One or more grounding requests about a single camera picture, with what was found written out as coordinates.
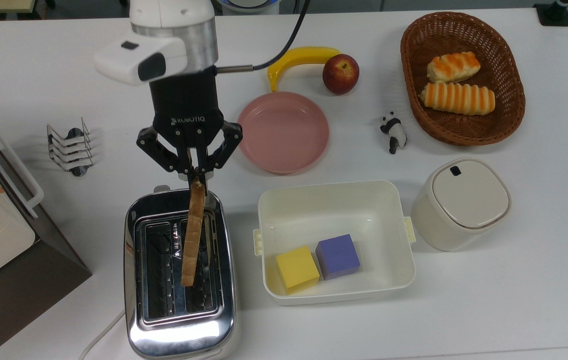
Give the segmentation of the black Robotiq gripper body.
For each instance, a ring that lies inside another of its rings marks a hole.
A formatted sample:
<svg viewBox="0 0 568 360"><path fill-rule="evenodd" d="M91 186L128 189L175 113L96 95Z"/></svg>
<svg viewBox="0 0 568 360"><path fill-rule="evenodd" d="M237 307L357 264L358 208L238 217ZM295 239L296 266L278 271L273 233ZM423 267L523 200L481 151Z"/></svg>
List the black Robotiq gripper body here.
<svg viewBox="0 0 568 360"><path fill-rule="evenodd" d="M216 75L217 69L209 67L149 83L153 128L174 148L194 148L198 129L210 145L221 130L224 119L218 107Z"/></svg>

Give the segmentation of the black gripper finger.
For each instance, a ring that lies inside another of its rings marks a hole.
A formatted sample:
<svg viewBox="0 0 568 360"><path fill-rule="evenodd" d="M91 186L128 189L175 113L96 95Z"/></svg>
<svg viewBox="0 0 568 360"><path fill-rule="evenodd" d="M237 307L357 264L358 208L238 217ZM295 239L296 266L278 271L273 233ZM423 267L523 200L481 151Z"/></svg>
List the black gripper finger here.
<svg viewBox="0 0 568 360"><path fill-rule="evenodd" d="M144 128L138 133L137 145L168 173L177 172L186 182L194 180L195 168L185 146L178 146L177 153L173 153L160 143L158 133L152 127Z"/></svg>
<svg viewBox="0 0 568 360"><path fill-rule="evenodd" d="M200 182L206 182L215 169L221 169L243 139L242 126L238 123L225 121L221 127L223 141L212 155L208 155L208 144L205 130L197 129L198 175Z"/></svg>

